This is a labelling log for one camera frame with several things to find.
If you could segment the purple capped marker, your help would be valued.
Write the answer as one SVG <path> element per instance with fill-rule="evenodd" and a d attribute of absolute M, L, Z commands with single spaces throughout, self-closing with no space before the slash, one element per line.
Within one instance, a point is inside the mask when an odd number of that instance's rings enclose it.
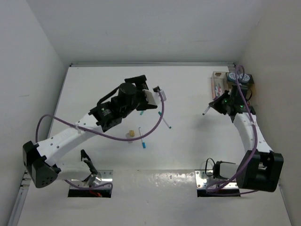
<path fill-rule="evenodd" d="M 210 108 L 211 108 L 211 106 L 208 105 L 208 107 L 204 110 L 204 112 L 202 113 L 202 115 L 205 115 L 209 111 Z"/>

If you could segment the blue white tape roll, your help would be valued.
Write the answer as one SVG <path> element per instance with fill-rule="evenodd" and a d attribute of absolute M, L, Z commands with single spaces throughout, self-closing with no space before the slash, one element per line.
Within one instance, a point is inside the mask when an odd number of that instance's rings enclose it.
<path fill-rule="evenodd" d="M 239 80 L 239 75 L 237 75 L 235 72 L 230 72 L 227 74 L 227 82 L 235 83 L 238 80 Z"/>

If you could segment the blue capped marker diagonal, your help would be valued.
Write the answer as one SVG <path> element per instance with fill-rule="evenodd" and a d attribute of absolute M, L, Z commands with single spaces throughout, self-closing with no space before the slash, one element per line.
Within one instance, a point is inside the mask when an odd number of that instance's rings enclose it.
<path fill-rule="evenodd" d="M 143 136 L 142 128 L 139 127 L 139 128 L 138 128 L 138 131 L 139 131 L 140 137 L 142 137 L 142 136 Z M 145 144 L 145 142 L 144 142 L 143 137 L 141 138 L 141 143 L 142 143 L 143 149 L 145 149 L 145 148 L 146 148 L 146 144 Z"/>

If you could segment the pink highlighter pen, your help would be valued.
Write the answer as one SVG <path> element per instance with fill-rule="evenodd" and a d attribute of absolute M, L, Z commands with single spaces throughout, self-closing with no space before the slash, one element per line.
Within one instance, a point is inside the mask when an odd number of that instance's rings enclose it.
<path fill-rule="evenodd" d="M 219 94 L 221 96 L 223 94 L 222 89 L 220 87 L 217 87 L 217 88 L 218 88 Z"/>

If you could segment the orange highlighter pen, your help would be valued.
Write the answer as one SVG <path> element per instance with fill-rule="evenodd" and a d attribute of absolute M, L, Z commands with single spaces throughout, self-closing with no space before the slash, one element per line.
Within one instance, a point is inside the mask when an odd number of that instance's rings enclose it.
<path fill-rule="evenodd" d="M 216 86 L 212 87 L 213 99 L 218 98 L 218 91 L 216 90 Z"/>

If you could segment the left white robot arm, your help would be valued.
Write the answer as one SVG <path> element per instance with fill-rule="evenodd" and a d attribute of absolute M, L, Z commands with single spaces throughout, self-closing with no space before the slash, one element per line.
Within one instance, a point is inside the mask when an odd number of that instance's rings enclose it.
<path fill-rule="evenodd" d="M 112 182 L 103 180 L 100 171 L 84 150 L 81 160 L 68 164 L 60 159 L 69 151 L 93 136 L 129 142 L 129 138 L 106 135 L 105 132 L 121 124 L 132 111 L 146 111 L 161 106 L 165 110 L 166 96 L 160 87 L 149 90 L 145 75 L 125 79 L 96 106 L 75 123 L 52 118 L 67 125 L 60 133 L 42 141 L 28 141 L 23 145 L 23 161 L 36 188 L 44 188 L 56 180 L 64 180 L 79 190 L 95 190 Z"/>

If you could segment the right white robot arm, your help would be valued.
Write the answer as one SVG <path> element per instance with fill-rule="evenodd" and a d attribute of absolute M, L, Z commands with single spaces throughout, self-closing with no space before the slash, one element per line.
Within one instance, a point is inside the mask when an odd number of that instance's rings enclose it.
<path fill-rule="evenodd" d="M 274 192 L 284 164 L 282 154 L 268 145 L 256 122 L 254 108 L 246 103 L 248 88 L 233 85 L 231 90 L 209 103 L 217 112 L 228 115 L 241 137 L 245 155 L 240 164 L 217 161 L 213 179 L 235 181 L 239 188 Z"/>

